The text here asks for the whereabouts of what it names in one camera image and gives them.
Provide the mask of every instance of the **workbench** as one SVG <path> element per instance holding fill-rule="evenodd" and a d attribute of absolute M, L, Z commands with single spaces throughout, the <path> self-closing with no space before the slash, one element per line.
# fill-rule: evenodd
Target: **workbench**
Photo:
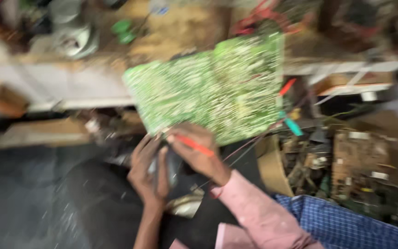
<path fill-rule="evenodd" d="M 80 60 L 56 54 L 51 37 L 33 40 L 30 52 L 11 55 L 0 42 L 0 82 L 26 95 L 31 111 L 52 108 L 83 109 L 134 105 L 121 75 L 133 66 L 169 60 L 176 54 L 213 49 L 231 37 L 230 27 L 249 13 L 247 8 L 171 4 L 164 15 L 148 15 L 146 0 L 129 0 L 117 11 L 93 10 L 100 31 L 97 52 Z M 130 19 L 139 29 L 131 44 L 123 45 L 111 33 L 118 20 Z M 384 58 L 372 72 L 398 69 L 398 55 L 379 45 Z M 363 53 L 346 52 L 311 28 L 285 37 L 285 75 L 322 75 L 356 72 L 366 63 Z"/>

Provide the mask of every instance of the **pink shirt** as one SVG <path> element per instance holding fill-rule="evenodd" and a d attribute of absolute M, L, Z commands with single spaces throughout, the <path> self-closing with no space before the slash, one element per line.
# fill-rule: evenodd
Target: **pink shirt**
<path fill-rule="evenodd" d="M 212 189 L 240 226 L 221 223 L 215 249 L 322 249 L 284 207 L 233 170 L 229 182 Z M 175 240 L 170 249 L 187 249 Z"/>

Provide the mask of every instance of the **finger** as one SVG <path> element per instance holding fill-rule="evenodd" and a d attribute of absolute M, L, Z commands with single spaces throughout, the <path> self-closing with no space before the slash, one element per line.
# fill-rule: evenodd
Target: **finger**
<path fill-rule="evenodd" d="M 166 197 L 169 194 L 169 171 L 167 168 L 167 152 L 168 147 L 164 146 L 159 150 L 158 163 L 159 163 L 159 174 L 158 174 L 158 195 L 160 197 Z"/>
<path fill-rule="evenodd" d="M 190 139 L 193 139 L 195 141 L 198 140 L 198 136 L 194 132 L 192 132 L 192 131 L 190 131 L 188 129 L 181 128 L 181 127 L 172 127 L 171 129 L 169 129 L 167 131 L 166 134 L 167 134 L 167 137 L 169 137 L 170 135 L 179 134 L 179 135 L 186 136 L 186 137 L 188 137 Z"/>
<path fill-rule="evenodd" d="M 160 134 L 157 134 L 155 137 L 153 137 L 150 142 L 141 150 L 141 155 L 142 156 L 154 156 L 156 154 L 156 151 L 159 148 L 159 145 L 161 144 L 162 139 Z"/>
<path fill-rule="evenodd" d="M 131 155 L 132 158 L 136 157 L 150 140 L 151 140 L 150 134 L 145 135 L 145 137 L 141 140 L 141 142 L 139 142 L 139 144 L 136 146 L 135 150 L 133 150 L 133 153 Z"/>
<path fill-rule="evenodd" d="M 181 128 L 190 133 L 196 133 L 196 134 L 209 133 L 209 131 L 206 128 L 190 122 L 182 122 L 177 126 L 174 126 L 174 128 Z"/>
<path fill-rule="evenodd" d="M 174 135 L 169 135 L 167 137 L 167 142 L 170 144 L 170 146 L 173 148 L 173 150 L 181 157 L 184 159 L 190 158 L 194 150 L 185 145 L 184 143 L 176 140 Z"/>

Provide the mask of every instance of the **dark floor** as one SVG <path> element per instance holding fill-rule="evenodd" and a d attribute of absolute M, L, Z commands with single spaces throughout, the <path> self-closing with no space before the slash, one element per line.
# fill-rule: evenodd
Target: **dark floor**
<path fill-rule="evenodd" d="M 56 183 L 73 166 L 104 150 L 88 144 L 0 151 L 0 249 L 50 247 L 50 209 Z"/>

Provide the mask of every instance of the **pink sleeve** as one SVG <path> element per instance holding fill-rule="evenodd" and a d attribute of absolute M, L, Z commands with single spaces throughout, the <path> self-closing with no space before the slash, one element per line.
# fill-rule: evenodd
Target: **pink sleeve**
<path fill-rule="evenodd" d="M 233 170 L 229 182 L 212 189 L 233 213 L 260 249 L 311 248 L 323 246 L 300 228 L 284 207 Z"/>

